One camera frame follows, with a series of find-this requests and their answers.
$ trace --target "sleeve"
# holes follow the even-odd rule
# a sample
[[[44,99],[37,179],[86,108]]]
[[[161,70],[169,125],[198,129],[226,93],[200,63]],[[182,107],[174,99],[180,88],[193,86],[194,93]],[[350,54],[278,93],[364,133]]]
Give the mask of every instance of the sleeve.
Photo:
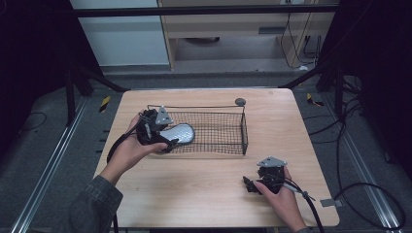
[[[301,230],[298,230],[296,233],[312,233],[312,230],[309,228],[303,228]]]
[[[53,232],[109,232],[123,195],[97,176],[79,193]]]

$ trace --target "wooden table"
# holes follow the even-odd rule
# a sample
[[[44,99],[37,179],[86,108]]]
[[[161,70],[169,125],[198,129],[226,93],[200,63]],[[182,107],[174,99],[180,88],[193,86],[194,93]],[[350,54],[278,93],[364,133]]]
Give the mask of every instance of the wooden table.
[[[263,196],[247,192],[242,177],[258,179],[257,162],[267,156],[287,161],[292,178],[316,199],[324,226],[339,222],[326,181],[289,89],[173,89],[128,91],[122,96],[95,174],[106,165],[113,142],[147,105],[227,106],[247,102],[249,146],[246,155],[218,153],[150,154],[126,172],[117,187],[124,197],[120,227],[273,227],[283,226]],[[307,225],[316,221],[306,201],[296,194]]]

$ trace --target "black metal pole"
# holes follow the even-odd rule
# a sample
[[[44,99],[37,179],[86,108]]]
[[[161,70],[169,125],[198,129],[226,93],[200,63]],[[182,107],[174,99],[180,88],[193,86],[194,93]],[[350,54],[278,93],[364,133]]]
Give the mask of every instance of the black metal pole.
[[[147,17],[182,15],[228,15],[228,14],[270,14],[270,13],[327,13],[336,12],[339,4],[301,5],[250,5],[250,6],[204,6],[204,7],[159,7],[121,9],[78,9],[53,11],[56,17]]]

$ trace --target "wire basket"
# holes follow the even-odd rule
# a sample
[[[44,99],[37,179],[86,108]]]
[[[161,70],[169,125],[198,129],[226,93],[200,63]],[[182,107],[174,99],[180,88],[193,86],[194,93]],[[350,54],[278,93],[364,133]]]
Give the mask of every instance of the wire basket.
[[[160,106],[148,105],[148,109],[158,107]],[[246,154],[248,132],[244,106],[163,107],[173,119],[173,123],[164,130],[180,123],[189,124],[194,130],[194,140],[190,144],[179,145],[170,153]]]

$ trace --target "hand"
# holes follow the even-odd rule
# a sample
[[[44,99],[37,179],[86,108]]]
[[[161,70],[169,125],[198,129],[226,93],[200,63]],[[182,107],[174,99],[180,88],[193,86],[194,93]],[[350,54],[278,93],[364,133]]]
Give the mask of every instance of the hand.
[[[285,167],[285,177],[292,179],[287,167]],[[287,225],[291,232],[306,228],[292,191],[282,186],[278,194],[275,194],[263,183],[254,182],[254,185],[263,194],[276,215]]]
[[[131,120],[127,130],[129,131],[138,121],[139,115]],[[142,146],[137,140],[136,134],[127,137],[116,149],[109,164],[100,173],[100,176],[108,182],[116,185],[121,175],[134,167],[143,157],[149,153],[164,150],[167,144],[157,143]]]

